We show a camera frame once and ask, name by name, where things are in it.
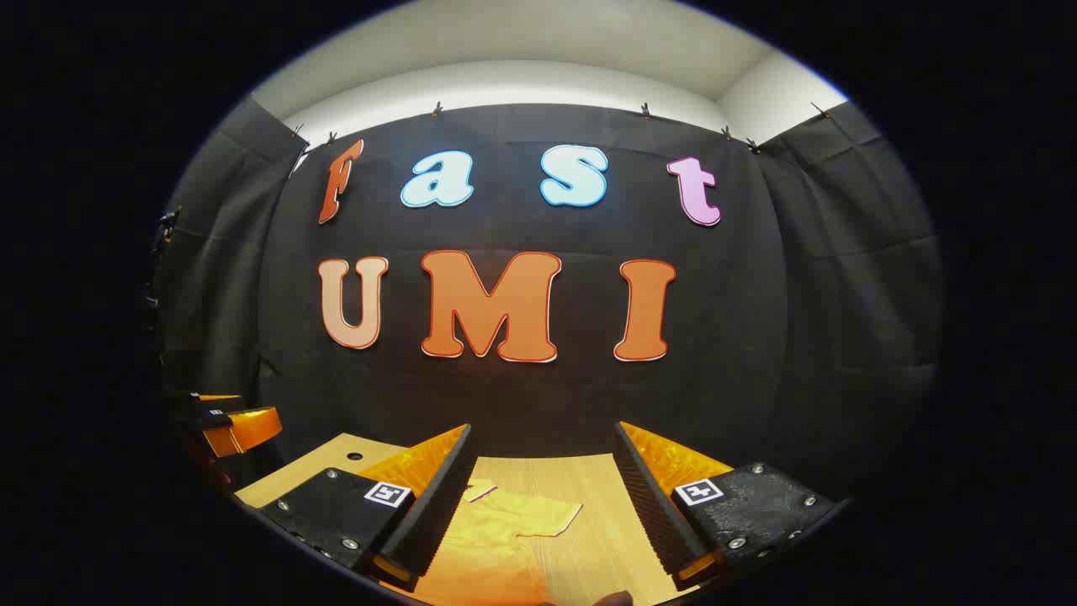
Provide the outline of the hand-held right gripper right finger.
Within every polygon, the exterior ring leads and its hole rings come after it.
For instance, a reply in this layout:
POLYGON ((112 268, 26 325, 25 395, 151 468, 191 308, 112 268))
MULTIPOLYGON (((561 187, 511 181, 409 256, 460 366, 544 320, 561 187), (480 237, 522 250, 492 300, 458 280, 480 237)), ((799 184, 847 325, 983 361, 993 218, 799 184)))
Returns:
POLYGON ((614 434, 624 487, 680 589, 738 582, 845 511, 774 465, 732 467, 632 423, 616 422, 614 434))

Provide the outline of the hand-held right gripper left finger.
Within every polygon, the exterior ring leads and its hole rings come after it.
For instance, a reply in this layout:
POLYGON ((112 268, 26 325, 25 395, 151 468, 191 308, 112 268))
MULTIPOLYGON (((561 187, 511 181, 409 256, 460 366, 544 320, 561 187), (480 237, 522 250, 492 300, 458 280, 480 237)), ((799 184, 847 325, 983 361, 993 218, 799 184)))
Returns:
POLYGON ((412 590, 474 469, 468 423, 359 473, 327 465, 258 517, 342 569, 412 590))

